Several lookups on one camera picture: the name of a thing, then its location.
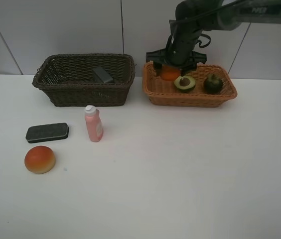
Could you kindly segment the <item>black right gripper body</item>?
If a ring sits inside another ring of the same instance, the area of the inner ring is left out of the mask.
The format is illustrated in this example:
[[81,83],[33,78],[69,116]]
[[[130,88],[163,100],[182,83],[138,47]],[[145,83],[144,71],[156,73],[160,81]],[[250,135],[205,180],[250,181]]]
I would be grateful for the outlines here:
[[207,55],[194,51],[196,44],[202,46],[199,37],[202,35],[202,28],[194,22],[176,23],[170,20],[170,36],[164,49],[147,52],[145,61],[152,61],[168,65],[177,69],[189,64],[207,62]]

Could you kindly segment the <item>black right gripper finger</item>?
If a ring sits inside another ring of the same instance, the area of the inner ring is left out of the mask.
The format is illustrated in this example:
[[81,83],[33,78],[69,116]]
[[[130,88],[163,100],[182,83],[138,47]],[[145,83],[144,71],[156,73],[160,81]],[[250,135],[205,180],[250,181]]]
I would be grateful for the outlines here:
[[197,64],[189,64],[180,69],[181,76],[185,76],[186,74],[190,73],[191,71],[195,71],[197,69]]
[[162,71],[162,64],[161,64],[161,63],[154,62],[154,63],[153,63],[153,68],[155,69],[156,76],[160,76],[161,71]]

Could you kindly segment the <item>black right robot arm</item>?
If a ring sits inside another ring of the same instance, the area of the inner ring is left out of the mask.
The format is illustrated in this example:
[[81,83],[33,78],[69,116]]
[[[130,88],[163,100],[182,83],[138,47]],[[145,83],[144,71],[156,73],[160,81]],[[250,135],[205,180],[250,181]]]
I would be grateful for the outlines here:
[[243,22],[281,24],[281,0],[184,0],[170,20],[170,36],[163,49],[146,53],[146,62],[153,62],[160,73],[163,65],[180,70],[184,76],[194,71],[207,56],[195,52],[205,48],[200,37],[210,38],[205,31],[231,31]]

